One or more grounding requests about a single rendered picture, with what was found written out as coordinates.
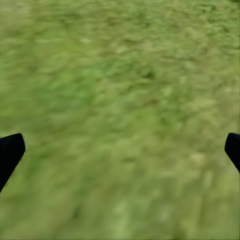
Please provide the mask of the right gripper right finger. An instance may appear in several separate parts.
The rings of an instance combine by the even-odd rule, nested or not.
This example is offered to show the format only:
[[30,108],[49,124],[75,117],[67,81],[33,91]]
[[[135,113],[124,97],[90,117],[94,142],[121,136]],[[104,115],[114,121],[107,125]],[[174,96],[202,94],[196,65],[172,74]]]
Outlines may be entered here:
[[229,133],[225,143],[225,152],[240,173],[240,135]]

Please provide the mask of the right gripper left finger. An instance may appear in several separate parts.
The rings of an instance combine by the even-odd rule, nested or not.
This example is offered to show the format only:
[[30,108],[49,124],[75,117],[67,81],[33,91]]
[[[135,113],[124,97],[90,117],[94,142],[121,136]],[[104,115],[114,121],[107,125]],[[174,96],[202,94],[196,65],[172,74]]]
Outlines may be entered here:
[[26,152],[21,133],[0,138],[0,192]]

